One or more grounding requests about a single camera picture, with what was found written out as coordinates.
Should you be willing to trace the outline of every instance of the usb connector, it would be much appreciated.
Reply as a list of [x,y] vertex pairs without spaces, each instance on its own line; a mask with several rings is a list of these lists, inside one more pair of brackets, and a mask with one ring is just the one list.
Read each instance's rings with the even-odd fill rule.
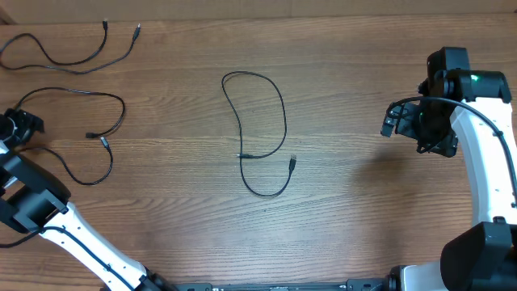
[[107,139],[105,137],[101,137],[100,141],[103,143],[103,146],[106,148],[106,150],[110,149],[110,144],[107,143]]
[[254,158],[251,154],[237,154],[237,158]]
[[137,28],[135,29],[135,33],[132,35],[132,41],[137,40],[138,35],[140,35],[140,24],[138,24]]
[[99,135],[97,133],[86,133],[86,138],[96,138],[98,137]]
[[296,166],[296,155],[291,155],[291,161],[289,161],[289,173],[291,174],[294,171],[294,166]]

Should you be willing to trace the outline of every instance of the wood grain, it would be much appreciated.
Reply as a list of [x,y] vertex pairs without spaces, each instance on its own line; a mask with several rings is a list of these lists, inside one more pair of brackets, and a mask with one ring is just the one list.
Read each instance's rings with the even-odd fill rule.
[[516,8],[515,0],[0,0],[5,20],[17,24],[456,15],[512,13]]
[[[110,23],[106,48],[90,68],[122,55],[136,23]],[[100,23],[0,27],[0,41],[40,37],[61,61],[95,50]],[[115,166],[95,187],[75,184],[47,154],[31,154],[72,191],[83,216],[119,249],[173,282],[217,284],[341,281],[383,276],[398,264],[439,258],[469,228],[463,156],[417,154],[413,141],[386,139],[386,107],[416,94],[426,59],[444,45],[469,49],[476,70],[501,70],[517,84],[515,15],[348,17],[148,22],[131,55],[105,70],[72,76],[44,70],[0,72],[0,108],[30,90],[65,86],[122,96],[128,114],[111,135]],[[7,64],[44,62],[29,40]],[[251,70],[284,95],[288,138],[270,158],[246,161],[261,192],[238,172],[237,122],[221,77]],[[245,152],[266,153],[283,133],[278,97],[267,82],[229,80],[242,118]],[[61,153],[80,179],[101,176],[108,156],[84,133],[108,128],[120,105],[102,97],[39,94],[25,110],[45,120],[32,145]],[[20,236],[0,226],[2,242]],[[101,282],[41,238],[1,251],[0,289],[96,290]]]

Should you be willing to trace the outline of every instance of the cable plug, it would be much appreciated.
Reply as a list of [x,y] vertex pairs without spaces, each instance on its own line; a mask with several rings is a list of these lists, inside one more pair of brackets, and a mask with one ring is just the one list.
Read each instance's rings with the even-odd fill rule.
[[104,148],[106,148],[106,150],[110,149],[110,144],[107,143],[107,139],[105,137],[101,137],[100,141],[103,143],[103,146],[104,146]]
[[296,166],[296,155],[291,155],[291,161],[289,161],[289,173],[294,171],[294,167]]
[[140,34],[140,24],[138,24],[137,29],[135,29],[135,33],[132,35],[132,41],[137,40],[139,34]]
[[253,158],[251,154],[237,154],[237,158]]
[[98,137],[99,135],[97,133],[86,133],[86,138],[96,138]]

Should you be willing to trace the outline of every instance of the black wire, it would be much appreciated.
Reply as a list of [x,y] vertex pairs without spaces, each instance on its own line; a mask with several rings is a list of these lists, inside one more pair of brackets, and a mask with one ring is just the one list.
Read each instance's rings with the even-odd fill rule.
[[[227,77],[231,76],[231,75],[234,75],[234,74],[249,74],[249,75],[253,75],[253,76],[256,76],[256,77],[260,77],[260,78],[266,79],[271,85],[273,85],[273,87],[275,88],[276,92],[278,93],[278,96],[280,98],[280,102],[282,103],[282,113],[284,114],[284,137],[282,137],[282,141],[280,142],[280,144],[272,152],[270,152],[269,154],[263,154],[263,155],[258,155],[257,156],[257,155],[243,154],[242,153],[242,126],[241,126],[241,120],[239,119],[239,115],[237,114],[237,110],[235,110],[235,107],[234,107],[234,105],[232,103],[232,100],[230,100],[230,98],[228,97],[228,93],[226,92],[226,89],[225,89],[225,82],[227,81],[226,80]],[[234,71],[234,72],[227,73],[221,79],[221,86],[223,88],[223,92],[225,93],[226,99],[229,102],[229,105],[233,109],[233,113],[235,114],[235,117],[237,117],[237,123],[239,125],[239,139],[240,139],[239,166],[241,168],[242,182],[244,183],[246,188],[248,188],[248,190],[250,190],[250,192],[252,192],[256,196],[261,196],[261,197],[277,197],[278,195],[282,194],[282,192],[288,186],[289,181],[291,180],[292,171],[294,170],[294,165],[296,164],[296,156],[293,155],[291,157],[291,162],[289,163],[289,177],[288,177],[288,180],[286,181],[285,185],[278,192],[276,192],[274,194],[260,194],[260,193],[256,192],[255,190],[253,190],[250,187],[250,185],[248,185],[248,183],[246,182],[246,178],[244,177],[244,171],[242,169],[242,160],[244,158],[265,158],[265,157],[269,157],[270,155],[274,154],[283,145],[283,143],[285,141],[285,137],[288,134],[288,122],[287,122],[287,117],[285,115],[284,99],[282,98],[282,94],[280,93],[280,90],[278,89],[276,84],[271,79],[269,79],[268,77],[266,77],[264,75],[261,75],[261,74],[254,73],[254,72],[248,72],[248,71]]]
[[0,67],[2,67],[3,69],[6,69],[6,70],[22,70],[22,69],[26,69],[26,68],[37,67],[37,68],[44,68],[44,69],[50,69],[50,70],[59,70],[59,71],[66,72],[66,73],[71,73],[71,74],[88,74],[88,73],[94,72],[96,70],[101,70],[101,69],[103,69],[103,68],[105,68],[105,67],[107,67],[109,65],[113,65],[116,62],[125,59],[129,55],[129,53],[132,50],[133,45],[135,44],[135,41],[138,38],[138,35],[140,34],[140,24],[138,24],[137,29],[135,30],[135,32],[133,34],[131,45],[129,46],[129,50],[122,57],[119,57],[119,58],[115,59],[114,61],[110,61],[110,62],[108,62],[108,63],[106,63],[104,65],[100,65],[98,67],[95,67],[95,68],[89,69],[89,70],[85,70],[85,71],[68,70],[68,69],[65,69],[65,68],[60,68],[60,67],[56,67],[56,66],[52,66],[52,65],[22,65],[20,67],[13,68],[13,67],[9,67],[9,66],[6,66],[6,65],[3,64],[3,62],[2,62],[2,54],[3,54],[4,50],[7,48],[7,46],[12,44],[14,41],[16,41],[16,40],[26,36],[26,37],[32,38],[40,46],[40,49],[43,52],[43,54],[54,65],[79,65],[79,64],[85,63],[85,62],[93,59],[94,57],[97,57],[97,55],[100,53],[100,51],[103,50],[104,45],[106,44],[106,39],[107,39],[107,22],[103,22],[103,26],[104,26],[104,40],[103,40],[102,44],[99,46],[99,48],[93,54],[91,54],[89,57],[87,57],[86,59],[84,59],[82,61],[76,61],[76,62],[71,62],[71,63],[63,63],[63,62],[54,61],[47,54],[47,52],[43,48],[43,45],[40,43],[40,41],[35,36],[33,36],[31,33],[22,33],[20,35],[17,35],[15,37],[13,37],[12,39],[8,40],[3,45],[3,47],[0,48]]
[[117,279],[119,279],[122,283],[124,283],[124,285],[126,285],[126,287],[129,288],[129,290],[132,290],[134,291],[135,289],[118,273],[116,272],[115,270],[113,270],[109,264],[106,264],[104,263],[96,254],[94,254],[93,251],[91,251],[84,243],[82,243],[78,238],[76,238],[73,234],[71,234],[70,232],[68,232],[67,230],[65,230],[64,228],[61,228],[61,227],[57,227],[57,226],[45,226],[43,228],[40,228],[38,229],[37,231],[33,232],[33,233],[30,233],[29,235],[27,235],[26,237],[24,238],[21,238],[19,241],[17,242],[13,242],[13,243],[7,243],[7,244],[0,244],[0,248],[11,248],[11,247],[16,247],[16,246],[19,246],[20,244],[22,243],[25,243],[26,241],[28,241],[29,239],[31,238],[34,238],[36,235],[38,234],[42,234],[43,232],[47,231],[47,230],[55,230],[55,231],[58,231],[62,234],[65,234],[66,236],[68,236],[70,239],[72,239],[75,243],[77,243],[88,255],[90,255],[95,261],[97,261],[97,263],[99,263],[101,266],[103,266],[103,268],[105,270],[107,270],[108,272],[110,272],[111,274],[113,274],[113,276],[115,276]]
[[24,151],[28,151],[28,150],[44,150],[50,154],[53,154],[54,157],[56,157],[57,159],[59,159],[59,161],[63,164],[63,167],[65,168],[66,172],[68,173],[68,175],[70,175],[70,177],[78,184],[81,184],[83,186],[93,186],[93,185],[96,185],[98,183],[101,183],[103,182],[111,173],[111,169],[113,168],[113,153],[111,152],[111,149],[110,147],[105,147],[107,152],[110,154],[110,166],[109,168],[107,169],[107,172],[106,174],[104,174],[104,176],[101,178],[101,179],[98,179],[94,182],[82,182],[81,180],[77,179],[75,177],[75,175],[72,173],[72,171],[68,168],[68,166],[66,165],[66,162],[65,160],[63,159],[62,156],[60,156],[58,153],[56,153],[55,151],[49,149],[49,148],[46,148],[46,147],[43,147],[43,146],[37,146],[37,147],[28,147],[28,148],[24,148],[24,149],[21,149],[19,152],[22,153]]
[[19,110],[22,107],[23,101],[25,101],[25,99],[28,96],[30,96],[30,95],[32,95],[34,93],[37,93],[37,92],[40,92],[40,91],[46,91],[46,90],[68,91],[68,92],[72,92],[72,93],[78,93],[78,94],[83,94],[83,95],[91,95],[91,96],[108,96],[108,97],[115,98],[115,99],[119,100],[122,103],[122,112],[120,113],[120,117],[115,122],[115,124],[110,129],[108,129],[108,130],[106,130],[104,132],[101,132],[101,133],[86,133],[86,137],[87,138],[101,137],[101,136],[105,136],[105,135],[113,132],[122,123],[122,119],[124,118],[124,115],[126,113],[125,102],[124,102],[124,100],[122,98],[120,98],[117,95],[113,95],[113,94],[110,94],[110,93],[103,93],[103,92],[81,91],[81,90],[67,89],[67,88],[61,88],[61,87],[44,87],[44,88],[40,88],[40,89],[36,89],[36,90],[30,91],[24,97],[22,97],[22,99],[15,105],[15,110]]
[[499,142],[501,143],[502,151],[504,152],[505,158],[506,158],[506,165],[508,166],[508,173],[510,174],[510,181],[511,181],[511,187],[513,190],[514,196],[517,195],[517,177],[515,175],[515,167],[513,158],[511,157],[510,148],[508,147],[508,144],[506,143],[506,140],[503,136],[503,132],[498,129],[498,127],[490,120],[488,117],[486,117],[483,113],[479,112],[475,108],[470,107],[469,105],[458,102],[452,99],[446,99],[441,97],[411,97],[411,98],[405,98],[402,100],[399,100],[395,103],[391,103],[389,105],[388,109],[386,110],[386,116],[393,119],[399,119],[400,116],[394,115],[391,113],[391,111],[397,107],[401,106],[402,104],[413,102],[413,101],[436,101],[441,103],[449,103],[452,105],[459,106],[461,108],[469,110],[471,113],[473,113],[475,116],[479,117],[481,120],[483,120],[485,123],[488,124],[488,126],[494,131],[494,135],[499,139]]

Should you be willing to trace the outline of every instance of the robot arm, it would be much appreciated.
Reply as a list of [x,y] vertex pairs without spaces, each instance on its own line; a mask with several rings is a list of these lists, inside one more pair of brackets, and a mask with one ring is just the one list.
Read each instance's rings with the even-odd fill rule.
[[516,290],[517,209],[509,169],[515,168],[517,150],[506,79],[500,72],[470,70],[464,48],[431,54],[427,73],[419,87],[423,97],[407,100],[420,104],[390,106],[381,134],[389,137],[395,128],[417,140],[419,153],[445,157],[454,156],[460,142],[473,195],[473,228],[448,243],[439,262],[394,268],[391,276],[397,290],[405,291]]
[[66,208],[68,209],[66,213],[57,213],[44,225],[44,228],[54,226],[68,231],[109,268],[101,265],[85,248],[59,230],[46,230],[40,235],[67,250],[95,273],[109,289],[120,291],[136,289],[141,284],[140,279],[147,276],[145,267],[128,258],[95,231],[82,218],[72,202],[69,202]]

